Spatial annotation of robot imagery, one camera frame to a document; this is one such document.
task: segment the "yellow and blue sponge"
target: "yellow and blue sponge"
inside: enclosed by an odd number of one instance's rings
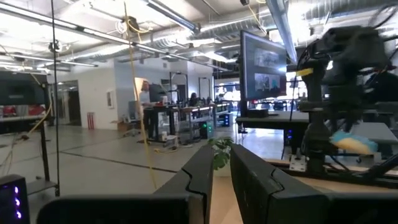
[[[366,155],[377,152],[377,143],[374,141],[344,131],[337,131],[330,138],[330,142],[339,149],[345,149],[352,153]]]

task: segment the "ceiling light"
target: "ceiling light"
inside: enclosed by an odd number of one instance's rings
[[[128,40],[122,39],[120,37],[115,37],[113,35],[104,34],[102,32],[98,32],[95,30],[87,29],[87,28],[85,28],[83,31],[86,32],[87,34],[93,34],[97,37],[100,37],[100,39],[104,39],[107,42],[112,40],[113,42],[116,42],[117,44],[129,44]]]
[[[22,17],[23,19],[37,19],[40,21],[44,21],[44,22],[50,22],[52,23],[52,18],[51,17],[47,17],[45,15],[41,15],[32,11],[28,11],[19,7],[15,7],[12,6],[10,4],[6,4],[4,2],[0,2],[0,9],[2,9],[3,12],[5,12],[5,14],[8,14],[10,16],[15,16],[15,17]],[[77,26],[75,24],[71,24],[69,22],[64,22],[64,21],[60,21],[58,19],[54,20],[54,23],[56,25],[59,26],[64,26],[64,27],[68,27],[71,29],[76,29]]]
[[[27,55],[19,55],[19,54],[8,54],[10,57],[14,58],[24,58],[24,59],[32,59],[32,60],[41,60],[41,61],[46,61],[46,62],[52,62],[52,59],[47,59],[47,58],[40,58],[40,57],[33,57],[33,56],[27,56]]]
[[[87,67],[98,67],[98,65],[88,64],[88,63],[79,63],[79,62],[60,61],[60,63],[65,63],[65,64],[69,64],[69,65],[81,65],[81,66],[87,66]]]
[[[148,50],[148,51],[151,51],[151,52],[160,53],[160,54],[164,54],[164,55],[168,55],[169,54],[168,52],[166,52],[164,50],[155,49],[155,48],[152,48],[152,47],[148,47],[146,45],[136,44],[136,43],[134,43],[133,45],[135,47],[138,47],[139,49],[144,49],[144,50]]]
[[[172,22],[176,23],[179,26],[182,26],[191,32],[198,34],[200,33],[200,27],[196,24],[190,22],[180,14],[173,11],[171,8],[167,7],[165,4],[161,3],[158,0],[148,0],[147,6],[154,9],[155,11],[163,14],[165,17],[168,17]]]

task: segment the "ceiling duct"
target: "ceiling duct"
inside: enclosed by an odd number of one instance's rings
[[[309,9],[308,12],[303,14],[302,17],[308,21],[321,21],[326,17],[329,17],[329,19],[333,19],[336,17],[370,11],[386,3],[394,1],[396,0],[363,0],[360,2],[352,0],[320,1],[316,3],[316,6],[312,7],[311,9]],[[303,6],[303,4],[308,4],[308,0],[289,1],[289,9],[294,10],[296,8],[300,8]],[[275,29],[276,26],[274,24],[271,14],[269,13],[268,8],[262,7],[259,9],[259,12],[261,12],[259,14],[259,18],[263,28]],[[222,16],[212,22],[201,22],[201,25],[202,28],[199,34],[188,33],[186,38],[188,40],[210,39],[214,37],[224,37],[226,35],[238,33],[240,30],[258,30],[257,21],[248,11]],[[176,46],[176,34],[181,32],[181,28],[177,27],[143,35],[141,39],[143,44],[147,44],[158,49],[164,49],[167,47]],[[82,55],[77,53],[73,56],[73,58],[84,60],[87,59],[86,55],[89,55],[90,59],[98,60],[98,58],[113,58],[129,53],[128,49],[112,49],[112,47],[114,47],[114,45],[107,44],[103,46],[101,51],[91,51],[90,54],[84,53]],[[71,55],[62,57],[62,60],[70,59]]]

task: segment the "wooden tabletop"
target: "wooden tabletop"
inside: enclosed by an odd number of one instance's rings
[[[316,180],[295,177],[305,184],[318,190],[326,189],[334,192],[390,192],[397,191],[381,187],[346,184],[327,180]],[[242,224],[241,213],[236,201],[230,177],[214,177],[211,196],[210,224]]]

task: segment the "black cable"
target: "black cable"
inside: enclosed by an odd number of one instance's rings
[[[54,0],[51,0],[51,19],[52,19],[52,43],[55,46],[55,15],[54,15]],[[53,50],[53,64],[54,64],[54,100],[58,100],[58,82],[57,82],[57,52]],[[60,145],[59,145],[59,122],[58,122],[58,103],[55,104],[55,147],[57,151],[57,185],[58,195],[60,195]]]

